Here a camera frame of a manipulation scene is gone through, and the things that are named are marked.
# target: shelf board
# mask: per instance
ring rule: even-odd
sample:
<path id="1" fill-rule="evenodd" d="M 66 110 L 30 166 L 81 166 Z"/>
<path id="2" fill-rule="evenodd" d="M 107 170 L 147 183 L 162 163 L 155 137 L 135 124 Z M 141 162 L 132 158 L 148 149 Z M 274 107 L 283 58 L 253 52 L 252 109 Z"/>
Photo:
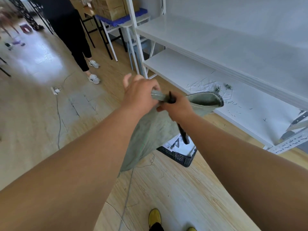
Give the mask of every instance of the shelf board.
<path id="1" fill-rule="evenodd" d="M 298 108 L 171 49 L 144 65 L 187 94 L 221 86 L 225 104 L 215 112 L 268 147 L 278 143 L 299 114 Z M 233 89 L 226 90 L 226 84 Z"/>
<path id="2" fill-rule="evenodd" d="M 142 24 L 136 31 L 260 91 L 308 110 L 308 49 L 170 14 Z"/>

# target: forearm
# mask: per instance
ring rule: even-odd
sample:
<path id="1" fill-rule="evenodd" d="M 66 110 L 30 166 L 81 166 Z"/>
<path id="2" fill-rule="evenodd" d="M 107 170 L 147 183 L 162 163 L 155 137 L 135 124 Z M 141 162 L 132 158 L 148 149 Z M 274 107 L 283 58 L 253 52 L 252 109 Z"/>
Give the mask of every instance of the forearm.
<path id="1" fill-rule="evenodd" d="M 180 124 L 229 194 L 262 230 L 308 229 L 308 171 L 196 115 Z"/>
<path id="2" fill-rule="evenodd" d="M 7 186 L 0 192 L 0 230 L 91 230 L 138 120 L 133 110 L 114 111 Z"/>

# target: black handle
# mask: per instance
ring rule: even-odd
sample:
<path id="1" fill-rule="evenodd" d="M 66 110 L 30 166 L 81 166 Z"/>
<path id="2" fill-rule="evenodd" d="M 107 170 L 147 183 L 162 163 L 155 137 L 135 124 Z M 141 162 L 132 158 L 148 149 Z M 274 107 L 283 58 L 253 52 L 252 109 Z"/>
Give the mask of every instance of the black handle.
<path id="1" fill-rule="evenodd" d="M 171 94 L 171 91 L 169 91 L 169 100 L 168 103 L 169 104 L 174 104 L 176 101 L 176 98 Z M 183 142 L 187 145 L 189 144 L 189 138 L 188 135 L 186 134 L 186 132 L 183 130 L 183 128 L 180 126 L 179 123 L 177 123 L 177 126 L 179 128 L 180 134 L 182 136 Z"/>

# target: laminate floor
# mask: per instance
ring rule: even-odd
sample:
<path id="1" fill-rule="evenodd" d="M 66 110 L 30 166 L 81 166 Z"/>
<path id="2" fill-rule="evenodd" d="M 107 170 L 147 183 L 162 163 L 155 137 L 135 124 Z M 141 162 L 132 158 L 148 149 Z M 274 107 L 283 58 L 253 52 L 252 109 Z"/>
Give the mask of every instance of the laminate floor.
<path id="1" fill-rule="evenodd" d="M 91 34 L 92 69 L 102 82 L 90 83 L 69 50 L 47 30 L 21 34 L 25 46 L 12 51 L 0 41 L 0 189 L 74 140 L 119 106 L 122 78 L 133 73 L 128 54 L 114 43 L 118 62 L 110 60 L 98 32 Z M 156 77 L 162 90 L 177 90 Z M 50 87 L 61 91 L 55 96 Z M 216 114 L 205 117 L 219 128 L 261 147 L 261 144 Z M 307 154 L 297 148 L 281 155 L 308 168 Z M 99 216 L 96 231 L 148 230 L 148 213 L 158 208 L 165 231 L 259 230 L 222 187 L 199 153 L 184 168 L 158 151 L 145 157 L 116 181 Z"/>

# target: white sneaker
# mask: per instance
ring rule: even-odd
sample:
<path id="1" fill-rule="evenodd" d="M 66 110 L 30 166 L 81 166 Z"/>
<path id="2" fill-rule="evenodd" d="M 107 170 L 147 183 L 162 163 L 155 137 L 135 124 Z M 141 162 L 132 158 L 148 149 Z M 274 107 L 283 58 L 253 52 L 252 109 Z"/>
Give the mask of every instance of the white sneaker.
<path id="1" fill-rule="evenodd" d="M 94 61 L 94 60 L 89 61 L 89 65 L 93 66 L 94 68 L 98 68 L 99 67 L 99 64 L 96 61 Z"/>
<path id="2" fill-rule="evenodd" d="M 95 75 L 95 74 L 91 74 L 89 77 L 88 77 L 89 81 L 94 83 L 94 84 L 99 84 L 100 82 L 100 79 Z"/>

